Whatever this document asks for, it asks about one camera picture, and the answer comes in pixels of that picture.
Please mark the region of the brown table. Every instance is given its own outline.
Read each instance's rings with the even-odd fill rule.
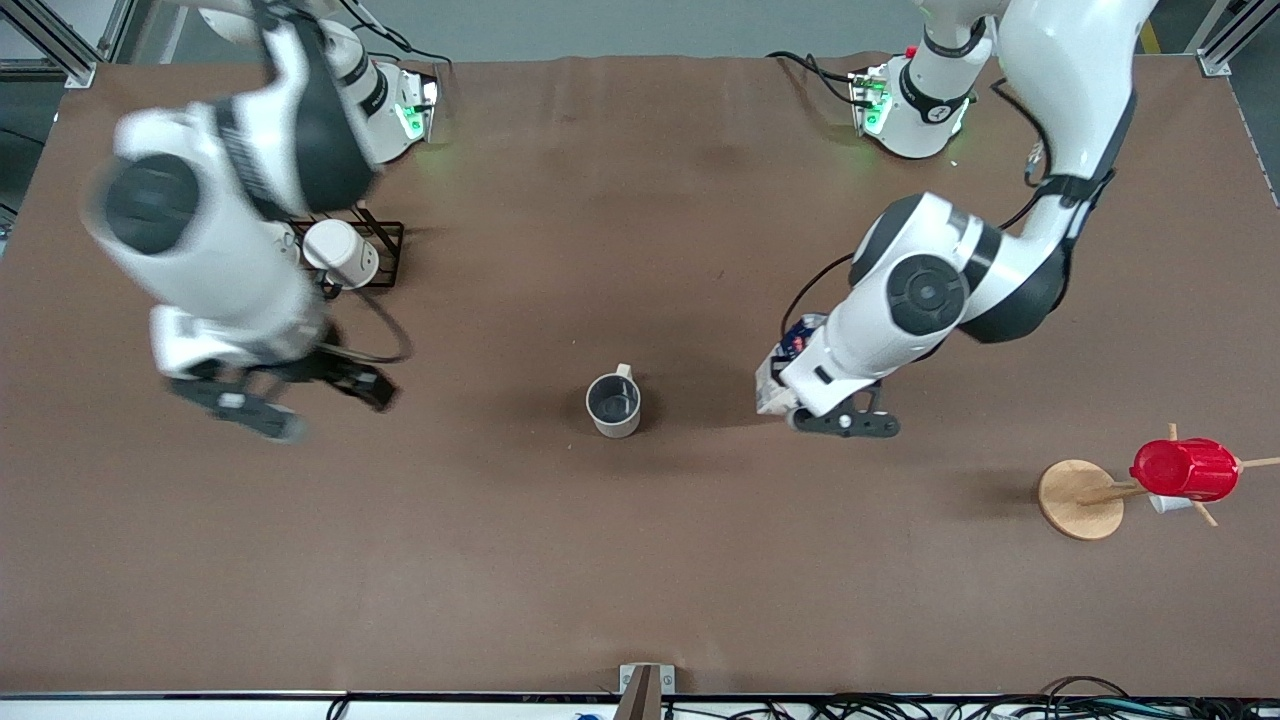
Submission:
[[[835,63],[854,67],[858,59]],[[992,220],[1032,131],[989,92],[924,161],[768,60],[458,65],[436,147],[372,196],[411,228],[385,304],[417,355],[376,415],[320,387],[278,446],[168,395],[152,304],[77,219],[127,111],[253,86],[239,67],[105,67],[60,119],[0,261],[0,688],[594,691],[675,662],[686,691],[1270,694],[1280,478],[1213,509],[1133,502],[1057,534],[1041,470],[1125,477],[1161,437],[1280,450],[1276,211],[1224,79],[1142,58],[1119,179],[1032,337],[952,338],[892,377],[892,441],[753,414],[797,287],[890,201]],[[828,309],[833,277],[806,304]],[[335,314],[387,348],[353,299]],[[585,386],[635,365],[641,432]]]

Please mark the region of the red cup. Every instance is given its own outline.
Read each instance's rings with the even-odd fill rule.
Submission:
[[[1138,448],[1129,475],[1155,495],[1212,502],[1235,489],[1240,466],[1208,438],[1153,439]]]

